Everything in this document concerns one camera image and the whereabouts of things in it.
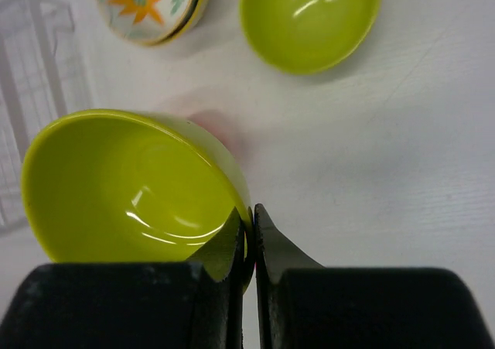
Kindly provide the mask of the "white floral patterned bowl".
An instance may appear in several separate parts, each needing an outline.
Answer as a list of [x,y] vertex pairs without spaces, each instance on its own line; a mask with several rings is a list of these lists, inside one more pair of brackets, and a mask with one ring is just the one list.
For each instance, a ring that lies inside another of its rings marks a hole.
[[107,27],[132,43],[151,46],[186,21],[193,0],[96,0]]

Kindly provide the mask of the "green bowl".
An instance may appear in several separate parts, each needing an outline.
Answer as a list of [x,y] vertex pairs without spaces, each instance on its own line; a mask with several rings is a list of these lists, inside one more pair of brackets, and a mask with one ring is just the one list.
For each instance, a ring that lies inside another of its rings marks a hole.
[[247,43],[290,74],[315,74],[345,60],[376,21],[381,0],[240,0]]
[[26,150],[21,196],[54,262],[181,262],[233,211],[254,237],[232,152],[194,121],[112,109],[63,116]]

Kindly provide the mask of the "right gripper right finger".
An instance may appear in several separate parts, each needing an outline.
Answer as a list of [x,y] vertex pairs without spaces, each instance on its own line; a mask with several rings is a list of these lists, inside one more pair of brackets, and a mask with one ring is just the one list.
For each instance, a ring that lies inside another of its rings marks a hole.
[[325,267],[254,208],[263,348],[492,348],[466,284],[439,268]]

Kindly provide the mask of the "blue yellow patterned bowl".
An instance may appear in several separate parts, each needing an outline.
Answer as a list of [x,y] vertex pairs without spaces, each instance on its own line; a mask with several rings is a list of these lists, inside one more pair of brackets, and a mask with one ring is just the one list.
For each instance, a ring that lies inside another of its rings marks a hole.
[[193,7],[188,12],[186,21],[175,29],[170,36],[167,36],[165,39],[162,39],[157,43],[153,43],[152,46],[170,43],[192,29],[203,17],[208,1],[209,0],[193,0]]

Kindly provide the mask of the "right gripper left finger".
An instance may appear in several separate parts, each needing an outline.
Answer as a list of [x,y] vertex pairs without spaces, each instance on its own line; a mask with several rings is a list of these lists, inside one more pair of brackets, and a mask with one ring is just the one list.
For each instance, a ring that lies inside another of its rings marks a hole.
[[239,348],[244,227],[233,210],[183,262],[45,264],[18,287],[3,348]]

